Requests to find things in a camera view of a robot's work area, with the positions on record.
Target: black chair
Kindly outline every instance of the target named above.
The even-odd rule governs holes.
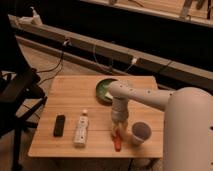
[[[12,170],[19,171],[21,133],[37,127],[37,123],[27,120],[45,104],[47,97],[37,85],[40,77],[25,60],[1,5],[0,21],[0,138],[14,130]],[[38,99],[38,102],[18,117],[16,113],[26,99]]]

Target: black cable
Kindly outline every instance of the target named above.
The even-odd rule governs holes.
[[[163,66],[162,68],[159,69],[159,71],[156,73],[156,75],[160,74],[165,68],[167,68],[173,61],[170,61],[167,65]]]
[[[63,57],[64,57],[64,51],[62,50],[61,57],[60,57],[61,59],[60,59],[60,63],[59,63],[59,64],[61,64],[61,68],[56,72],[56,74],[54,76],[42,80],[40,83],[38,83],[38,85],[41,85],[45,81],[51,80],[51,79],[55,78],[58,75],[58,73],[63,69]]]
[[[52,71],[56,70],[56,69],[59,67],[59,65],[62,63],[62,61],[63,61],[64,47],[66,47],[69,43],[70,43],[70,40],[69,40],[69,39],[67,39],[67,40],[65,40],[65,41],[63,42],[63,44],[62,44],[62,49],[61,49],[61,51],[62,51],[61,57],[60,57],[60,59],[59,59],[58,64],[57,64],[55,67],[53,67],[53,68],[51,68],[51,69],[47,69],[47,70],[37,71],[36,73],[52,72]]]
[[[127,171],[131,171],[132,170],[132,163],[133,163],[133,158],[130,159],[130,162],[129,162],[129,166],[128,166],[128,170]]]
[[[62,63],[62,60],[63,60],[63,55],[61,55],[59,62],[55,67],[53,67],[51,69],[47,69],[47,70],[37,71],[37,73],[52,72],[52,71],[56,70],[59,67],[59,65]]]
[[[30,107],[28,107],[28,106],[25,105],[25,104],[22,104],[22,106],[26,107],[27,109],[30,109]],[[35,116],[37,116],[38,119],[40,119],[40,116],[39,116],[36,112],[34,112],[34,114],[35,114]]]
[[[140,7],[144,7],[142,3],[140,3],[140,2],[138,2],[136,0],[129,0],[129,1],[138,4]]]

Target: floor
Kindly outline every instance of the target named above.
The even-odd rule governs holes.
[[[41,51],[20,45],[23,54],[32,67],[38,70],[50,69],[56,66],[59,58],[55,58],[49,54]],[[55,75],[57,70],[49,73],[41,73],[41,79],[49,78]],[[60,75],[97,75],[101,74],[94,70],[70,63],[63,62],[63,69],[59,73]],[[45,81],[41,84],[41,87],[48,94],[52,80]],[[25,105],[29,106],[33,101],[26,101]],[[26,107],[22,107],[21,113],[26,110]],[[32,117],[32,120],[38,121],[42,109],[36,112],[36,115]],[[30,130],[28,133],[22,134],[22,146],[20,154],[20,163],[23,165],[23,171],[125,171],[128,170],[130,159],[57,159],[57,158],[30,158],[28,157],[28,149],[30,147],[31,140],[33,138],[34,130]],[[13,132],[5,135],[0,139],[0,171],[10,171],[12,163],[12,146],[13,146]],[[134,159],[129,170],[131,171],[145,171],[143,166],[147,163],[147,159]],[[153,167],[153,171],[162,171],[162,161],[159,160]]]

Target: white bottle on shelf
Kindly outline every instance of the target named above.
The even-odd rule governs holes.
[[[33,23],[37,26],[42,26],[43,23],[41,21],[41,17],[40,15],[38,15],[38,13],[36,12],[36,10],[34,9],[34,7],[30,7],[32,9],[33,12]]]

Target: wooden table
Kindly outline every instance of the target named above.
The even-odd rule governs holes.
[[[122,144],[116,152],[111,140],[111,106],[104,106],[96,99],[95,88],[104,78],[129,80],[135,88],[157,89],[154,77],[142,76],[57,76],[49,92],[47,103],[41,115],[29,150],[31,157],[103,157],[103,158],[162,158],[163,155],[163,113],[140,104],[129,102],[129,125],[143,121],[150,125],[152,136],[139,147]],[[74,131],[83,109],[88,110],[89,130],[85,148],[73,145]],[[53,137],[57,114],[64,114],[66,122],[64,135]]]

